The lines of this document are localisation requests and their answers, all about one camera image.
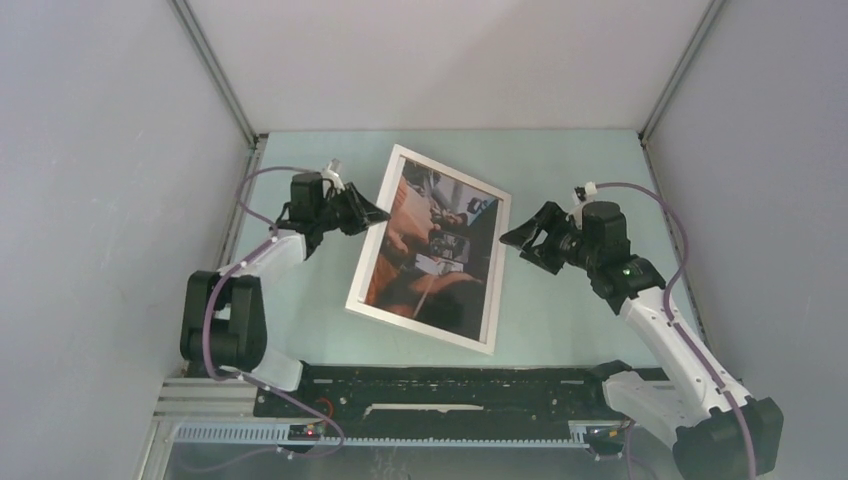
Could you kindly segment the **aluminium rail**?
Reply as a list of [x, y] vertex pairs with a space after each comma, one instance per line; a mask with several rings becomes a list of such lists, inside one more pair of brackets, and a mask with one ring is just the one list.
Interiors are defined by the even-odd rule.
[[157, 416], [196, 418], [316, 418], [344, 426], [380, 412], [496, 413], [555, 424], [622, 419], [601, 398], [600, 385], [577, 369], [355, 369], [320, 373], [290, 400], [243, 381], [168, 380]]

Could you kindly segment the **right corner metal profile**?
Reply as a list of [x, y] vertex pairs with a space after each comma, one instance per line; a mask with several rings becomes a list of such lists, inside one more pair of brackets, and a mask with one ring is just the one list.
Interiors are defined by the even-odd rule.
[[665, 82], [646, 121], [639, 131], [639, 139], [643, 147], [650, 142], [651, 137], [654, 135], [671, 102], [675, 98], [677, 91], [683, 84], [688, 71], [700, 53], [703, 44], [719, 21], [719, 17], [727, 3], [727, 0], [710, 0], [707, 3], [682, 54], [675, 63], [669, 78]]

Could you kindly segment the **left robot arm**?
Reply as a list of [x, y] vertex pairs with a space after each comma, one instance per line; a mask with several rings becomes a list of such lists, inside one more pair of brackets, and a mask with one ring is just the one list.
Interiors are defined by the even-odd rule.
[[279, 216], [261, 219], [266, 239], [243, 259], [188, 278], [179, 350], [213, 379], [241, 377], [279, 390], [278, 404], [299, 417], [314, 408], [316, 390], [301, 380], [303, 361], [269, 346], [263, 290], [308, 260], [326, 233], [355, 236], [390, 215], [331, 169], [292, 173]]

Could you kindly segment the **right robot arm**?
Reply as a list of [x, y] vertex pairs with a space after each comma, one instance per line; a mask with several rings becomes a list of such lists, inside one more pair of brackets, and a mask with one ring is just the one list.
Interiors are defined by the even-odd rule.
[[618, 204], [592, 201], [567, 213], [545, 203], [501, 243], [556, 274], [584, 270], [593, 292], [648, 347], [673, 387], [663, 391], [623, 363], [581, 392], [585, 411], [634, 420], [672, 452], [685, 479], [755, 479], [774, 471], [784, 415], [771, 398], [756, 399], [688, 322], [654, 265], [631, 251]]

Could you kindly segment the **left corner metal profile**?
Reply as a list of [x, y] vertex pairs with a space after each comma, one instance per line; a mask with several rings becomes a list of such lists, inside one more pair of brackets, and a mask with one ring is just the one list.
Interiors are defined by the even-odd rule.
[[246, 140], [248, 147], [255, 148], [258, 143], [259, 134], [249, 121], [244, 107], [238, 99], [236, 91], [224, 71], [191, 2], [187, 0], [168, 0], [167, 3], [173, 10], [177, 21], [187, 35], [189, 43], [192, 45], [202, 66], [207, 72], [213, 87], [227, 107], [241, 135]]

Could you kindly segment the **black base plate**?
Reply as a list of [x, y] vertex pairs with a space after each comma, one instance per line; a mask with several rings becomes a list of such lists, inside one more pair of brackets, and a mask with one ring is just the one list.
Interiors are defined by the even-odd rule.
[[390, 441], [567, 441], [628, 423], [588, 368], [309, 366], [291, 395], [258, 393], [254, 416], [306, 418], [302, 402], [349, 440]]

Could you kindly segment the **corner metal profile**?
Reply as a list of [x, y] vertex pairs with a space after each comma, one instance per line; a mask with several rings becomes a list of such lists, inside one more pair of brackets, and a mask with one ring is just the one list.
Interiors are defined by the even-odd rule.
[[700, 53], [703, 44], [719, 21], [719, 17], [727, 3], [727, 0], [710, 0], [707, 3], [682, 54], [675, 63], [669, 78], [665, 82], [646, 121], [639, 131], [639, 139], [643, 147], [650, 142], [651, 137], [654, 135], [671, 102], [675, 98], [677, 91], [683, 84], [688, 71]]
[[248, 147], [255, 148], [258, 143], [259, 134], [249, 121], [244, 107], [238, 99], [236, 91], [224, 71], [191, 2], [187, 0], [168, 0], [167, 3], [173, 10], [177, 21], [187, 35], [189, 43], [192, 45], [202, 66], [207, 72], [213, 87], [227, 107], [241, 135], [246, 140]]

